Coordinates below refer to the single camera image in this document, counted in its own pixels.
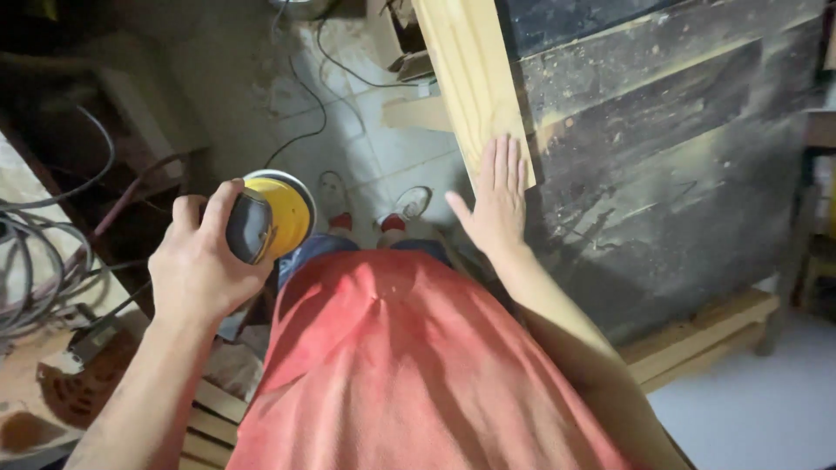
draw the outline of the yellow orbital sander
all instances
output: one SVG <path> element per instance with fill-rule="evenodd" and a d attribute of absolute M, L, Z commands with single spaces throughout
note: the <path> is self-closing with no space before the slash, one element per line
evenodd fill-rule
<path fill-rule="evenodd" d="M 316 225 L 310 191 L 279 170 L 254 171 L 244 177 L 244 190 L 232 206 L 227 243 L 238 259 L 257 264 L 291 252 Z"/>

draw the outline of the finger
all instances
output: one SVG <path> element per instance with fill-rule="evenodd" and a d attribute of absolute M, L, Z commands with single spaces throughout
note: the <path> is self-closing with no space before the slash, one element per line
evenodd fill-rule
<path fill-rule="evenodd" d="M 526 176 L 528 176 L 528 163 L 521 158 L 517 166 L 517 173 L 519 174 L 519 181 L 517 183 L 517 193 L 520 196 L 523 196 L 525 195 L 525 183 L 528 180 L 528 178 L 526 178 Z"/>
<path fill-rule="evenodd" d="M 479 175 L 479 188 L 493 189 L 493 167 L 497 160 L 497 140 L 490 139 L 482 151 L 482 173 Z"/>
<path fill-rule="evenodd" d="M 517 176 L 519 172 L 520 166 L 520 152 L 519 152 L 519 140 L 511 139 L 508 142 L 508 179 L 506 181 L 506 187 L 510 192 L 517 192 L 517 185 L 519 176 Z"/>
<path fill-rule="evenodd" d="M 201 204 L 206 198 L 191 194 L 180 196 L 171 205 L 171 225 L 176 231 L 195 232 L 201 226 Z"/>
<path fill-rule="evenodd" d="M 508 183 L 508 135 L 503 135 L 497 139 L 497 161 L 495 165 L 496 176 L 494 177 L 493 187 L 500 188 L 506 186 Z"/>
<path fill-rule="evenodd" d="M 225 236 L 232 205 L 243 189 L 244 180 L 240 178 L 221 183 L 206 205 L 206 211 L 203 213 L 203 223 L 201 223 L 201 232 L 205 232 L 209 237 L 214 238 Z"/>
<path fill-rule="evenodd" d="M 464 199 L 459 196 L 459 193 L 454 191 L 448 191 L 444 194 L 444 198 L 447 200 L 447 205 L 450 206 L 450 209 L 453 210 L 453 213 L 456 214 L 458 217 L 459 222 L 467 230 L 467 225 L 470 224 L 470 218 L 472 212 L 470 209 L 467 208 L 467 203 Z"/>

